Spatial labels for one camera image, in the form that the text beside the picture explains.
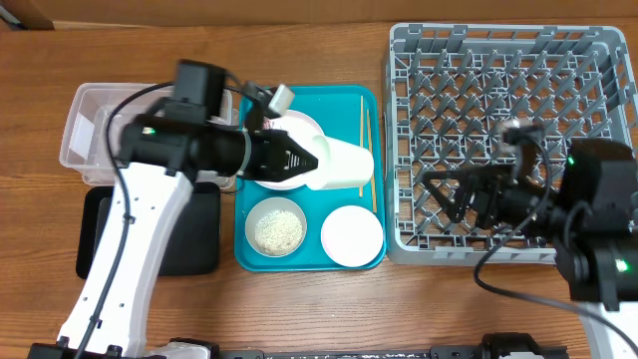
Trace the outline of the white cup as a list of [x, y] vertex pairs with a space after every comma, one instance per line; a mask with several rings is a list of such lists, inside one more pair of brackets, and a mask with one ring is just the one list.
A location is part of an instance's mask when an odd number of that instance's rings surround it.
[[360, 187], [374, 172], [373, 156], [360, 146], [318, 135], [309, 149], [318, 160], [317, 169], [305, 175], [312, 190]]

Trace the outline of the grey bowl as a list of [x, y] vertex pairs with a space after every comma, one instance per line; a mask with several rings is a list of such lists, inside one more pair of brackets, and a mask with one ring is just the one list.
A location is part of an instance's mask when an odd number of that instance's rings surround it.
[[285, 197], [270, 197], [259, 202], [245, 221], [245, 236], [250, 246], [266, 257], [284, 257], [303, 243], [307, 222], [303, 210]]

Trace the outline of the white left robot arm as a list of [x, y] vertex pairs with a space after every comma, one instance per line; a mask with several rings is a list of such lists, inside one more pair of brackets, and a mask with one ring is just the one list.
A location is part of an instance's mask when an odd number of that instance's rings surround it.
[[177, 339], [149, 351], [148, 314], [168, 240], [201, 171], [283, 181], [317, 159], [281, 130], [231, 130], [206, 121], [138, 115], [112, 156], [116, 184], [81, 295], [54, 344], [29, 358], [209, 358], [213, 347]]

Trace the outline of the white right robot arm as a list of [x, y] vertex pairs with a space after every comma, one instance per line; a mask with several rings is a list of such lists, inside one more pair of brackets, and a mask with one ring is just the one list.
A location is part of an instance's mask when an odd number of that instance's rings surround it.
[[595, 358], [636, 357], [637, 236], [630, 223], [637, 209], [637, 163], [631, 149], [602, 139], [573, 143], [561, 187], [553, 190], [551, 179], [537, 185], [528, 178], [537, 158], [550, 164], [540, 141], [526, 138], [511, 145], [519, 151], [513, 165], [428, 172], [420, 182], [454, 222], [471, 209], [481, 229], [506, 223], [514, 233], [550, 242], [570, 300], [483, 281], [485, 257], [475, 266], [475, 283], [497, 295], [578, 315]]

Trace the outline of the large white plate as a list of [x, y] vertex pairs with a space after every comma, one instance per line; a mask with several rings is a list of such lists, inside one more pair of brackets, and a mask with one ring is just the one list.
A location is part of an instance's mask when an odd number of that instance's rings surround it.
[[[298, 145], [306, 149], [315, 136], [324, 135], [321, 127], [308, 115], [301, 112], [288, 110], [282, 117], [276, 119], [265, 119], [264, 130], [282, 130], [288, 133], [289, 137]], [[299, 175], [292, 179], [280, 182], [259, 181], [263, 187], [273, 190], [290, 190], [304, 186], [305, 175]]]

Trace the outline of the scattered rice grains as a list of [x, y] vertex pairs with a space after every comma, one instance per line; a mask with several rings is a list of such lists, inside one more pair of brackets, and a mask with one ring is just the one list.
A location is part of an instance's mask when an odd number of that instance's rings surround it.
[[302, 222], [288, 210], [273, 210], [255, 226], [255, 242], [271, 256], [294, 251], [304, 238]]

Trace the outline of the teal plastic tray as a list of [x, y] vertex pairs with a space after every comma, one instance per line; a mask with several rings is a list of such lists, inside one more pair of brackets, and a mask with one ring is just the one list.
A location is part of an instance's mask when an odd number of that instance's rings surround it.
[[[380, 144], [380, 124], [377, 100], [373, 93], [360, 85], [294, 86], [291, 108], [311, 117], [324, 134], [341, 141], [359, 144], [360, 96], [364, 97], [364, 142], [368, 148], [366, 111], [370, 110], [377, 197], [376, 218], [385, 223], [385, 195], [383, 184], [383, 155]], [[363, 187], [363, 197], [357, 188], [314, 191], [307, 186], [292, 190], [273, 190], [255, 181], [239, 179], [235, 195], [234, 255], [246, 270], [268, 271], [325, 271], [342, 270], [325, 253], [320, 239], [325, 218], [343, 205], [358, 205], [372, 210], [371, 188]], [[303, 243], [293, 253], [284, 257], [266, 257], [255, 251], [245, 236], [245, 221], [249, 212], [262, 200], [285, 197], [294, 201], [307, 219], [307, 233]]]

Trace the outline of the right wooden chopstick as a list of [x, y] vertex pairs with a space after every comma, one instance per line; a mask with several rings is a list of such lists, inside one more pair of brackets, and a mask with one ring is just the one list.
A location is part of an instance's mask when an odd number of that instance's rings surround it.
[[366, 125], [367, 125], [366, 129], [367, 129], [368, 151], [373, 159], [373, 170], [372, 170], [372, 175], [370, 179], [372, 211], [373, 213], [376, 213], [377, 212], [377, 197], [376, 197], [375, 166], [374, 166], [372, 124], [371, 124], [370, 110], [366, 111]]

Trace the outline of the small white plate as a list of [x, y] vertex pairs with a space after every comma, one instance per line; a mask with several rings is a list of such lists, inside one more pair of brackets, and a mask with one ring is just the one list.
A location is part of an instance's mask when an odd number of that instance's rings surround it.
[[382, 251], [382, 224], [368, 209], [345, 205], [333, 210], [321, 227], [321, 244], [337, 264], [361, 267], [372, 262]]

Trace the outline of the black tray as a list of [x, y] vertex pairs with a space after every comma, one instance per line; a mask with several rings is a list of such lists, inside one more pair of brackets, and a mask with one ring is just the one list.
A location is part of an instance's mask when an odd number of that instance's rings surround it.
[[[113, 196], [111, 186], [90, 189], [84, 211], [76, 260], [76, 274], [88, 277], [106, 225]], [[220, 189], [213, 182], [199, 182], [170, 235], [160, 276], [208, 274], [219, 263]]]

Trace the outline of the grey dish rack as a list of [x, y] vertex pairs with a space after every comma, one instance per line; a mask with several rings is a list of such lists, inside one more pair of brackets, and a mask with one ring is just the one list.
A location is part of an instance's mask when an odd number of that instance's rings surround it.
[[473, 212], [451, 221], [421, 179], [512, 163], [502, 122], [543, 125], [550, 161], [535, 164], [535, 183], [561, 180], [575, 140], [637, 143], [637, 83], [614, 27], [399, 23], [384, 78], [387, 254], [398, 264], [472, 265], [496, 243]]

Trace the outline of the clear plastic bin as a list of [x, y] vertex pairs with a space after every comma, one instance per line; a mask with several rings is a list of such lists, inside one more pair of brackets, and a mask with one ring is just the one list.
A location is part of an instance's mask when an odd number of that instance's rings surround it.
[[85, 184], [107, 186], [115, 182], [105, 142], [105, 128], [113, 117], [111, 141], [114, 150], [122, 127], [137, 114], [143, 113], [153, 103], [171, 94], [166, 87], [146, 95], [117, 110], [127, 97], [147, 87], [144, 83], [85, 83], [81, 85], [72, 102], [59, 154], [60, 164], [82, 175]]

